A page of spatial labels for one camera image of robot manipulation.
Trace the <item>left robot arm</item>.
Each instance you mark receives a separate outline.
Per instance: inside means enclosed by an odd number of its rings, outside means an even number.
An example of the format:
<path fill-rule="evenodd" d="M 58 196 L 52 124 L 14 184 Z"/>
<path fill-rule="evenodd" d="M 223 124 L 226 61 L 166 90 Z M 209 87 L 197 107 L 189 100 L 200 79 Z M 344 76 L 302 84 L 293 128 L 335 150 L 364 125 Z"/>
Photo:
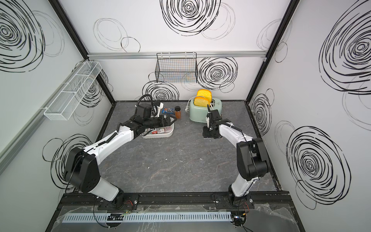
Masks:
<path fill-rule="evenodd" d="M 99 165 L 124 144 L 152 130 L 171 127 L 177 120 L 173 115 L 163 115 L 163 103 L 150 94 L 139 98 L 135 113 L 129 120 L 119 123 L 116 130 L 98 142 L 84 148 L 73 148 L 67 155 L 63 178 L 82 193 L 100 197 L 115 207 L 124 204 L 123 190 L 100 175 Z"/>

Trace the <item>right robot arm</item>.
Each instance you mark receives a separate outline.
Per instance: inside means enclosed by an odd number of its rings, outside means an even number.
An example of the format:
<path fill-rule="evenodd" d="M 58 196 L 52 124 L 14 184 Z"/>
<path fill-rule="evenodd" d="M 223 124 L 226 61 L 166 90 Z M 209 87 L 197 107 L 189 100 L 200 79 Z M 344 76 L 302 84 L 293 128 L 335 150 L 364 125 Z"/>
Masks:
<path fill-rule="evenodd" d="M 208 109 L 204 138 L 226 138 L 236 148 L 238 176 L 229 187 L 231 200 L 247 196 L 252 186 L 271 172 L 271 162 L 261 138 L 253 138 L 223 119 L 218 110 Z"/>

